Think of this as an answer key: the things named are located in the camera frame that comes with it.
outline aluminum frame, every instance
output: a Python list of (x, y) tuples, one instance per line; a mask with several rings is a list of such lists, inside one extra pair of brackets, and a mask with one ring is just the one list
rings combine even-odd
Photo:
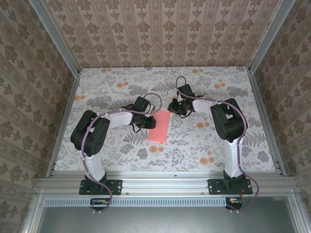
[(79, 81), (80, 81), (80, 76), (73, 80), (71, 91), (70, 91), (69, 98), (68, 98), (68, 102), (67, 102), (67, 105), (66, 105), (66, 108), (65, 108), (65, 111), (64, 111), (64, 115), (63, 115), (63, 119), (62, 119), (62, 123), (60, 125), (59, 132), (58, 132), (58, 135), (57, 135), (57, 138), (56, 138), (56, 142), (55, 142), (55, 145), (54, 145), (54, 149), (53, 149), (53, 153), (52, 153), (52, 156), (51, 156), (51, 160), (50, 160), (50, 163), (49, 163), (49, 168), (48, 168), (46, 177), (50, 177), (51, 176), (52, 170), (53, 170), (53, 168), (55, 166), (55, 163), (57, 161), (59, 150), (60, 150), (60, 147), (62, 145), (62, 141), (63, 141), (63, 137), (64, 137), (64, 134), (65, 134), (66, 126), (67, 126), (68, 119), (69, 119), (69, 116), (70, 116), (71, 108), (72, 108), (72, 105), (73, 105), (74, 97), (75, 97), (77, 89), (78, 89)]
[(44, 25), (44, 28), (48, 31), (52, 41), (56, 45), (58, 51), (62, 55), (66, 65), (68, 66), (69, 70), (71, 71), (74, 78), (77, 78), (79, 75), (79, 65), (77, 64), (76, 60), (74, 59), (71, 49), (67, 46), (65, 41), (63, 40), (60, 32), (58, 31), (57, 27), (55, 26), (49, 11), (44, 6), (42, 0), (29, 0), (30, 4), (34, 8), (35, 12), (39, 16), (41, 22)]
[[(264, 108), (259, 88), (254, 74), (249, 73), (249, 80), (253, 89), (259, 115), (267, 136), (272, 154), (275, 156), (275, 172), (249, 172), (260, 187), (259, 197), (287, 197), (298, 232), (311, 232), (310, 221), (306, 214), (294, 177), (287, 177), (284, 164), (276, 145), (272, 128)], [(48, 178), (39, 179), (35, 198), (25, 223), (24, 233), (35, 233), (38, 229), (46, 198), (70, 197), (79, 198), (80, 181), (84, 178), (84, 171), (53, 171), (61, 141), (65, 132), (73, 99), (78, 87), (79, 78), (75, 79), (66, 106), (62, 128), (58, 134), (50, 162)], [(109, 179), (123, 180), (123, 198), (158, 198), (158, 197), (237, 197), (238, 195), (209, 195), (207, 180), (221, 179), (222, 172), (107, 172)], [(255, 194), (257, 188), (252, 183)], [(107, 198), (108, 196), (88, 196)]]
[(276, 14), (274, 15), (272, 22), (264, 35), (263, 39), (259, 47), (256, 50), (256, 53), (249, 64), (249, 68), (252, 72), (255, 72), (258, 66), (260, 65), (263, 57), (265, 56), (266, 52), (268, 51), (270, 45), (272, 44), (276, 34), (278, 33), (280, 27), (282, 26), (285, 18), (287, 17), (288, 13), (290, 12), (295, 0), (285, 0), (282, 1)]
[[(282, 177), (277, 172), (249, 173), (260, 186), (259, 197), (287, 197), (291, 211), (300, 233), (308, 232), (309, 220), (303, 214), (301, 203), (297, 200), (298, 188), (294, 177)], [(238, 195), (209, 195), (207, 180), (221, 179), (221, 172), (108, 172), (108, 179), (122, 179), (123, 198), (208, 198), (236, 197)], [(79, 185), (84, 178), (83, 171), (54, 171), (51, 178), (39, 179), (35, 198), (26, 221), (24, 233), (37, 231), (46, 198), (80, 198)], [(107, 198), (108, 196), (86, 196)]]

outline gray leaf pattern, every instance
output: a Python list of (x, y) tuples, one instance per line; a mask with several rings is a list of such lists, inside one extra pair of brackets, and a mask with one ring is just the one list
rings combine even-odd
[[(234, 97), (247, 117), (249, 129), (243, 140), (242, 165), (246, 171), (271, 171), (269, 154), (255, 100), (244, 67), (153, 67), (89, 68), (80, 74), (80, 83), (71, 109), (56, 170), (84, 169), (81, 152), (70, 135), (84, 111), (116, 110), (134, 103), (137, 96), (155, 92), (162, 97), (162, 110), (176, 97), (175, 80), (183, 75), (196, 95), (214, 99)], [(157, 108), (159, 100), (146, 97)], [(3, 128), (11, 135), (10, 127)], [(212, 115), (193, 113), (181, 119), (170, 115), (165, 143), (148, 141), (149, 130), (134, 133), (129, 125), (111, 129), (99, 152), (102, 165), (112, 171), (222, 171), (225, 166), (224, 141), (216, 133)]]

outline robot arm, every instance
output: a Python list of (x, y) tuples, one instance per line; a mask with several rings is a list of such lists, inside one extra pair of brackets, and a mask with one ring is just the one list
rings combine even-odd
[[(96, 155), (103, 147), (104, 141), (109, 129), (119, 127), (121, 125), (134, 125), (143, 129), (153, 129), (156, 126), (156, 121), (153, 116), (146, 117), (143, 114), (131, 113), (145, 112), (150, 102), (145, 98), (138, 97), (134, 104), (129, 104), (122, 107), (127, 111), (112, 111), (100, 117), (93, 125), (92, 130), (88, 133), (85, 141), (84, 152), (87, 155), (85, 165), (91, 176), (100, 182), (104, 182), (105, 170), (102, 166), (100, 156)], [(77, 150), (81, 150), (82, 140), (86, 134), (87, 128), (97, 114), (91, 110), (84, 112), (78, 125), (74, 129), (70, 140)]]
[(215, 190), (215, 194), (241, 193), (241, 189), (245, 191), (245, 194), (252, 193), (251, 187), (248, 188), (250, 181), (246, 179), (246, 176), (242, 173), (238, 161), (238, 155), (242, 154), (241, 146), (238, 146), (238, 141), (239, 144), (242, 143), (240, 136), (244, 132), (245, 125), (240, 115), (242, 112), (235, 99), (231, 98), (219, 102), (200, 99), (200, 96), (195, 97), (189, 84), (179, 87), (177, 94), (179, 95), (180, 101), (173, 99), (169, 105), (169, 111), (180, 116), (189, 116), (189, 114), (187, 115), (187, 111), (206, 114), (211, 113), (216, 132), (218, 136), (224, 140), (226, 154), (224, 179), (215, 181), (215, 185), (210, 185), (212, 187), (212, 189), (209, 190), (210, 194)]
[[(226, 100), (238, 107), (234, 99)], [(237, 141), (243, 133), (243, 122), (238, 114), (234, 114), (232, 109), (228, 109), (227, 105), (215, 104), (207, 100), (194, 100), (192, 102), (193, 109), (198, 113), (212, 113), (218, 136), (224, 141), (225, 148), (225, 173), (233, 178), (242, 175), (238, 167), (237, 157)]]

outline cable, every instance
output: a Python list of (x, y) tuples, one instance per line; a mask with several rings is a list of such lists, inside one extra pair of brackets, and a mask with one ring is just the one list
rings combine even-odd
[(86, 133), (84, 134), (84, 137), (83, 137), (83, 140), (82, 140), (82, 143), (81, 143), (81, 154), (82, 154), (82, 157), (83, 157), (83, 166), (84, 166), (84, 168), (85, 168), (85, 170), (86, 170), (86, 173), (87, 173), (87, 175), (90, 177), (91, 180), (93, 180), (95, 183), (97, 183), (97, 184), (103, 186), (103, 187), (104, 187), (106, 190), (108, 190), (108, 192), (109, 192), (109, 202), (108, 202), (107, 206), (106, 206), (105, 208), (102, 209), (102, 212), (103, 212), (103, 211), (106, 211), (107, 208), (109, 207), (109, 205), (111, 204), (111, 201), (112, 201), (112, 192), (111, 192), (111, 190), (110, 190), (105, 184), (103, 184), (103, 183), (97, 181), (97, 180), (92, 176), (92, 174), (89, 172), (89, 170), (88, 170), (88, 168), (87, 168), (87, 166), (86, 166), (86, 160), (85, 160), (85, 158), (87, 157), (87, 155), (84, 153), (84, 146), (85, 146), (85, 143), (86, 143), (86, 137), (87, 137), (88, 133), (90, 132), (90, 130), (92, 129), (92, 127), (93, 127), (93, 125), (95, 124), (95, 122), (96, 122), (99, 118), (101, 118), (102, 116), (105, 116), (105, 115), (107, 115), (107, 114), (119, 113), (119, 112), (128, 112), (128, 113), (138, 113), (138, 114), (142, 114), (142, 115), (153, 115), (153, 114), (157, 113), (158, 111), (160, 111), (160, 109), (161, 109), (161, 107), (162, 107), (162, 99), (161, 99), (160, 95), (158, 95), (157, 93), (152, 93), (152, 92), (150, 92), (150, 93), (147, 93), (147, 94), (144, 96), (144, 98), (145, 98), (146, 96), (148, 96), (148, 95), (155, 95), (155, 96), (157, 96), (157, 97), (159, 98), (159, 100), (160, 100), (160, 106), (159, 106), (159, 108), (158, 108), (157, 110), (155, 110), (153, 113), (143, 113), (143, 112), (138, 112), (138, 111), (133, 111), (133, 110), (126, 110), (126, 109), (122, 109), (122, 108), (121, 108), (121, 109), (118, 109), (118, 110), (115, 110), (115, 111), (108, 112), (108, 113), (101, 113), (101, 114), (97, 115), (97, 116), (91, 121), (90, 125), (89, 125), (88, 128), (86, 129)]
[(149, 110), (147, 111), (147, 113), (150, 112), (150, 109), (151, 109), (151, 103), (149, 102)]
[(181, 117), (181, 114), (179, 114), (179, 117), (180, 117), (181, 119), (185, 119), (185, 118), (189, 117), (191, 113), (192, 113), (192, 112), (190, 111), (189, 114), (186, 115), (186, 116), (184, 116), (184, 117)]
[(230, 207), (230, 208), (233, 209), (233, 210), (236, 210), (237, 212), (239, 211), (239, 210), (237, 210), (236, 208), (234, 208), (232, 205), (227, 204), (227, 206)]
[(103, 200), (100, 200), (100, 199), (97, 199), (97, 200), (93, 200), (93, 201), (92, 201), (91, 209), (92, 209), (92, 211), (93, 211), (93, 214), (94, 214), (95, 211), (96, 211), (96, 210), (94, 210), (94, 204), (97, 203), (97, 202), (102, 202), (102, 201), (103, 201)]
[(138, 133), (138, 132), (141, 130), (141, 127), (139, 127), (139, 129), (138, 129), (137, 131), (135, 131), (134, 124), (132, 125), (132, 127), (133, 127), (133, 131), (134, 131), (135, 133)]
[(236, 210), (236, 211), (242, 211), (242, 210), (247, 209), (251, 204), (253, 204), (253, 202), (255, 201), (256, 197), (258, 196), (258, 193), (259, 193), (259, 185), (258, 185), (257, 181), (256, 181), (255, 179), (253, 179), (251, 176), (247, 175), (246, 172), (245, 172), (245, 171), (242, 169), (242, 167), (241, 167), (241, 159), (240, 159), (240, 141), (241, 141), (242, 138), (244, 137), (244, 135), (245, 135), (245, 133), (246, 133), (246, 130), (247, 130), (247, 123), (246, 123), (246, 119), (245, 119), (243, 113), (242, 113), (236, 106), (234, 106), (233, 104), (228, 103), (228, 102), (223, 101), (223, 100), (214, 100), (214, 99), (212, 99), (212, 98), (206, 98), (206, 97), (192, 97), (192, 96), (188, 96), (188, 95), (182, 93), (182, 92), (179, 90), (178, 85), (177, 85), (178, 80), (179, 80), (180, 78), (183, 78), (183, 79), (185, 80), (185, 84), (187, 83), (187, 79), (186, 79), (184, 76), (179, 76), (179, 77), (176, 79), (176, 83), (175, 83), (176, 88), (177, 88), (178, 92), (179, 92), (182, 96), (184, 96), (184, 97), (186, 97), (186, 98), (194, 99), (194, 100), (208, 100), (208, 101), (215, 102), (215, 103), (223, 103), (223, 104), (226, 104), (226, 105), (230, 106), (231, 108), (233, 108), (233, 109), (241, 116), (242, 121), (243, 121), (243, 124), (244, 124), (244, 130), (243, 130), (243, 133), (241, 134), (241, 136), (239, 137), (239, 139), (238, 139), (238, 141), (237, 141), (238, 167), (239, 167), (239, 170), (241, 171), (241, 173), (242, 173), (244, 176), (246, 176), (247, 178), (249, 178), (252, 182), (254, 182), (255, 185), (256, 185), (256, 187), (257, 187), (257, 191), (256, 191), (256, 193), (255, 193), (254, 198), (252, 199), (252, 201), (251, 201), (247, 206), (245, 206), (245, 207), (243, 207), (243, 208), (241, 208), (241, 209), (239, 209), (239, 210)]

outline wall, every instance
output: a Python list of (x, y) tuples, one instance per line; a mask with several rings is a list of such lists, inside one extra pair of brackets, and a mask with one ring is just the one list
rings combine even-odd
[(297, 0), (256, 70), (287, 172), (311, 213), (311, 1)]
[(248, 66), (281, 0), (44, 0), (80, 68)]
[(45, 177), (73, 77), (27, 0), (0, 1), (0, 232)]

